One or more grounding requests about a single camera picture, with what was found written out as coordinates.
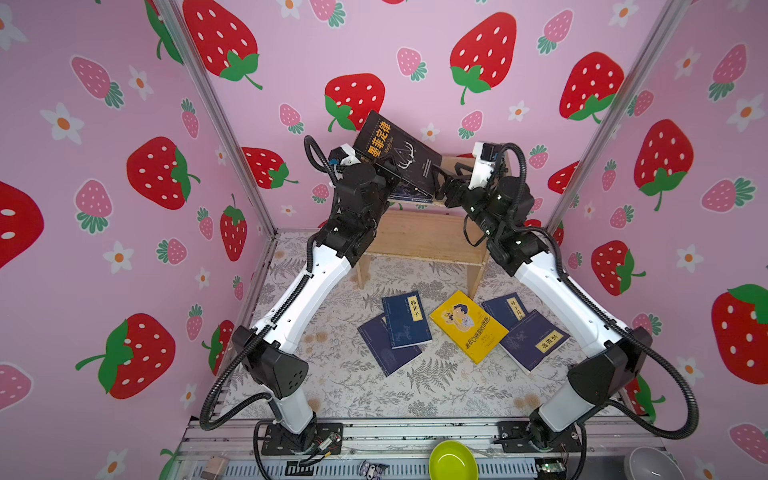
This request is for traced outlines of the black book yellow title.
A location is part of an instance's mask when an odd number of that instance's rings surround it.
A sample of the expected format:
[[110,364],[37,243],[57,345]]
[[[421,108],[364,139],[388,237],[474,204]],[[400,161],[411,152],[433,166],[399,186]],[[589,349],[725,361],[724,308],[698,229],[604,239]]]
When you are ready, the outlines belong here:
[[442,155],[378,112],[370,112],[353,148],[366,160],[389,162],[400,183],[434,196],[436,180],[432,168],[441,166]]

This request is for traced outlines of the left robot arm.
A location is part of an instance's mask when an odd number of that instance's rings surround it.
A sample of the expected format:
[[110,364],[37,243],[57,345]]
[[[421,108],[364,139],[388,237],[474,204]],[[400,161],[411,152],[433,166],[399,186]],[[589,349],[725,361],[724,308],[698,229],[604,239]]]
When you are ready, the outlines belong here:
[[[329,218],[308,239],[305,267],[289,289],[252,327],[234,331],[236,355],[214,382],[199,415],[201,429],[212,431],[253,403],[265,401],[277,426],[299,451],[307,450],[313,440],[317,416],[303,390],[309,365],[295,352],[326,297],[373,242],[389,197],[400,182],[389,155],[375,159],[358,153],[354,163],[334,166],[311,136],[305,137],[304,149],[310,163],[328,174],[333,185]],[[222,388],[237,367],[243,367],[263,389],[215,416]]]

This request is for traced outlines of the dark portrait cover book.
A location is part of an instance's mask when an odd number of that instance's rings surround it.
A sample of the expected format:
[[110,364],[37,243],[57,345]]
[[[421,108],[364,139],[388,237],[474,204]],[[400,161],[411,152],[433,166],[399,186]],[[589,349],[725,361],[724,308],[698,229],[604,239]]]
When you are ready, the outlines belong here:
[[407,184],[398,183],[394,187],[386,187],[388,200],[391,205],[404,203],[432,204],[434,196],[421,192],[417,188]]

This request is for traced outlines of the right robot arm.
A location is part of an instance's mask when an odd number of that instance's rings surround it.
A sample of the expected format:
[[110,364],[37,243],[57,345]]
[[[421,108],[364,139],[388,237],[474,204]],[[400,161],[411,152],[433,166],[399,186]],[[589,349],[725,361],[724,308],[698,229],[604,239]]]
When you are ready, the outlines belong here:
[[[553,235],[525,223],[534,199],[526,183],[527,162],[514,143],[476,143],[473,165],[432,169],[436,199],[462,208],[481,230],[490,257],[510,276],[535,293],[565,325],[586,358],[569,369],[566,383],[529,416],[527,438],[540,451],[607,406],[623,412],[644,430],[681,440],[697,429],[700,410],[680,372],[652,348],[651,335],[630,329],[598,305],[566,272]],[[675,430],[660,429],[614,400],[640,373],[648,359],[659,364],[680,388],[686,419]]]

